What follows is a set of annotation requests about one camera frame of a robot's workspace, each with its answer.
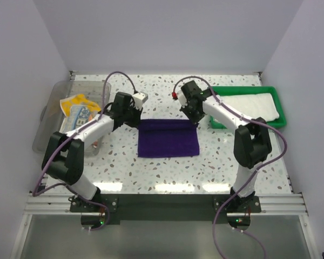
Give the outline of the purple towel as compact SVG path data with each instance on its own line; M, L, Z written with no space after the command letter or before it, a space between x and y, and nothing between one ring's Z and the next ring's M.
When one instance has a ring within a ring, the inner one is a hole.
M144 119L138 126L140 158L197 156L197 125L183 119Z

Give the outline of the colourful patterned towel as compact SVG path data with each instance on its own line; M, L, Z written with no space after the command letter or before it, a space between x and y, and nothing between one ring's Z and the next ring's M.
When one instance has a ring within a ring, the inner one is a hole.
M64 119L59 130L61 133L72 131L83 126L92 120L100 111L98 105L73 104L68 107L60 105L60 107L64 114Z

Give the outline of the white towel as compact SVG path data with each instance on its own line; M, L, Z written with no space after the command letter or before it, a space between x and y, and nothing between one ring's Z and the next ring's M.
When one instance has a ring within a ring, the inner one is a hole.
M231 96L217 96L237 114L246 118L256 119L262 117L269 125L281 128L286 125L282 113L278 111L271 93L241 94Z

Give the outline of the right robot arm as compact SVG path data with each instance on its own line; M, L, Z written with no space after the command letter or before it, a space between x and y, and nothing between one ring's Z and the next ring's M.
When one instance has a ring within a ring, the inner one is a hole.
M210 115L234 133L233 154L238 171L229 204L234 211L243 211L249 205L248 197L254 193L255 170L272 151L265 120L246 117L226 104L212 88L202 90L193 80L184 84L179 92L172 92L172 98L180 102L180 111L193 124Z

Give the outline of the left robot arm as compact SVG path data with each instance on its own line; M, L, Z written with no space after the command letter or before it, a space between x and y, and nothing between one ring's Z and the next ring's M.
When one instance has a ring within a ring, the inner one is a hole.
M84 152L96 140L126 124L137 128L148 95L118 92L89 122L66 133L54 132L49 139L42 163L42 173L59 180L82 197L82 205L90 212L102 204L100 190L84 174Z

